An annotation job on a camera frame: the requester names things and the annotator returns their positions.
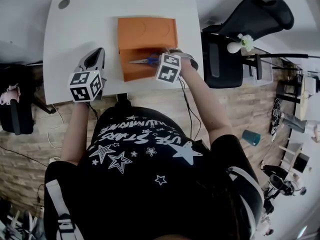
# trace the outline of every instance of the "floor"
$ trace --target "floor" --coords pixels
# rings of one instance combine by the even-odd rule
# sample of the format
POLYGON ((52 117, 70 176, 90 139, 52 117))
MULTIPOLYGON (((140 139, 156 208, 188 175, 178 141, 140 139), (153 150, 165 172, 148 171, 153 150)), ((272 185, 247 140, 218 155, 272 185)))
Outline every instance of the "floor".
MULTIPOLYGON (((212 89, 212 92, 218 96, 220 102, 225 106, 234 134, 239 139, 245 129, 261 134, 261 141, 256 147, 242 139, 240 140, 261 186, 267 183, 268 177, 258 168, 260 161, 264 159, 267 164, 279 165, 283 152, 278 146, 285 146, 289 135, 288 128, 280 128, 275 141, 271 142, 272 137, 268 133, 277 81, 287 79, 287 74, 286 70, 275 70, 273 83, 264 86, 212 89)), ((191 109, 196 115, 199 115, 189 89, 187 90, 187 96, 191 109)), ((155 109, 169 116, 178 123, 187 136, 190 135, 190 119, 181 89, 129 93, 129 99, 134 106, 155 109)), ((108 96, 104 97, 102 101, 93 102, 92 106, 101 115, 105 109, 115 103, 116 97, 108 96)), ((61 153, 60 149, 50 146, 47 133, 50 133, 49 138, 53 146, 62 146, 73 106, 73 102, 55 105, 63 118, 62 125, 57 113, 49 115, 34 106, 32 108, 35 120, 34 133, 15 136, 0 131, 0 145, 27 154, 30 158, 47 165, 49 158, 59 157, 61 153)), ((293 113, 294 105, 291 102, 284 101, 281 109, 287 113, 293 113)), ((91 111, 88 122, 88 144, 91 141, 95 125, 95 115, 91 111)), ((196 135, 198 129, 199 122, 196 118, 193 118, 193 136, 196 135)), ((208 135, 203 125, 197 137, 197 140, 199 139, 204 140, 209 145, 208 135)), ((34 214, 37 207, 38 189, 38 194, 41 197, 40 205, 43 205, 44 188, 40 185, 44 183, 45 171, 46 167, 43 165, 0 148, 0 194, 8 197, 17 209, 21 211, 28 209, 34 214)))

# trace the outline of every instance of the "white flower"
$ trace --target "white flower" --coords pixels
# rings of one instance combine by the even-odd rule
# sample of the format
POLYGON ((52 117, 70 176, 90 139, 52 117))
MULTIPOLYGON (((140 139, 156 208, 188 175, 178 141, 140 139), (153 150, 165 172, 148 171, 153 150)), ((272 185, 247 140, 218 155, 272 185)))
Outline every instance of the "white flower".
POLYGON ((251 35, 246 34, 238 34, 238 38, 241 39, 241 44, 242 46, 248 51, 250 52, 253 48, 254 48, 254 39, 251 37, 251 35))

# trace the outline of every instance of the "blue cup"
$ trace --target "blue cup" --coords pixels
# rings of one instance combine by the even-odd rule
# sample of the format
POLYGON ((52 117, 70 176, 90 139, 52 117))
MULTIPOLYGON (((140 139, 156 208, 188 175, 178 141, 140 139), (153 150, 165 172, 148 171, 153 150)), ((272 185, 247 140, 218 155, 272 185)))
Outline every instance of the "blue cup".
POLYGON ((244 130, 242 133, 242 139, 246 140, 252 146, 256 146, 260 142, 261 135, 250 130, 244 130))

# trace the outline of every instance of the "cardboard box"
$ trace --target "cardboard box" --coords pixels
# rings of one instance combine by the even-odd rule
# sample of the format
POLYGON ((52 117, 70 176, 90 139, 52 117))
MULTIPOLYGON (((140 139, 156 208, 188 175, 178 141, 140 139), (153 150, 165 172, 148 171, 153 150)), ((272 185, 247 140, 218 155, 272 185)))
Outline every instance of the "cardboard box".
POLYGON ((172 18, 133 17, 118 19, 118 49, 125 82, 154 77, 157 69, 130 61, 177 48, 176 20, 172 18))

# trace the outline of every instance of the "white cube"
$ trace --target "white cube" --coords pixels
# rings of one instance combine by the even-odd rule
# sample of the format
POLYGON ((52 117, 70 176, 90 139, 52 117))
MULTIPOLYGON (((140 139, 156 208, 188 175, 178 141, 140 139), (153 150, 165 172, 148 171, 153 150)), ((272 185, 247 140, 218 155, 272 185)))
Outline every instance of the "white cube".
POLYGON ((92 102, 102 87, 99 70, 72 73, 68 80, 74 102, 92 102))
POLYGON ((163 53, 156 71, 155 79, 173 84, 181 71, 181 57, 163 53))

